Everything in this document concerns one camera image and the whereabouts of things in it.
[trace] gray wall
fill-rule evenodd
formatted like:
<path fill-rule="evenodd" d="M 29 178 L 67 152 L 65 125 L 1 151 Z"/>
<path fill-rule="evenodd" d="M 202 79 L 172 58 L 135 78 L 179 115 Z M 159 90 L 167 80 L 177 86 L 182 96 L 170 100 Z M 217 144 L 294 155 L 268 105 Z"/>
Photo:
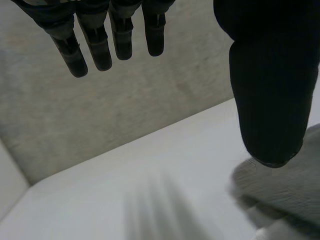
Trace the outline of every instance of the gray wall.
<path fill-rule="evenodd" d="M 105 22 L 111 35 L 109 17 Z M 167 13 L 165 51 L 148 54 L 142 12 L 133 57 L 74 78 L 58 50 L 10 1 L 0 3 L 0 137 L 31 184 L 232 98 L 230 38 L 212 0 L 177 0 Z"/>

